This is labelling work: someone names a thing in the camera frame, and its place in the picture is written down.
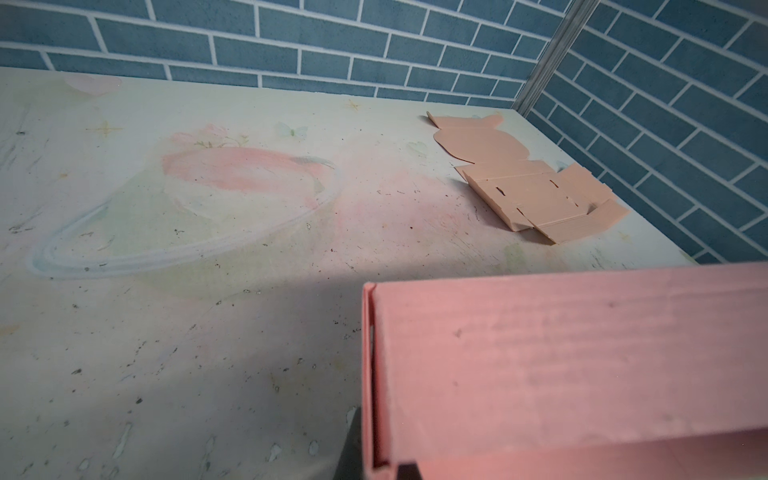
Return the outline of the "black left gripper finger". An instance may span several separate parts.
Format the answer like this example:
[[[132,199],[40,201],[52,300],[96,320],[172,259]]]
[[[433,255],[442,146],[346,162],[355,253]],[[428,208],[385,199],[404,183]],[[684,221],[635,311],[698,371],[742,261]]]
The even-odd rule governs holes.
[[[362,419],[361,409],[354,409],[350,427],[333,475],[334,480],[362,479]]]

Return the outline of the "pink cardboard box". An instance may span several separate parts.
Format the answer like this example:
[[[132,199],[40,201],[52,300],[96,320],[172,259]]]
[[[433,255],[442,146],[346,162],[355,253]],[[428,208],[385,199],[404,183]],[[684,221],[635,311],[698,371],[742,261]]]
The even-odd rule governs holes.
[[[763,263],[368,284],[369,479],[763,479]]]

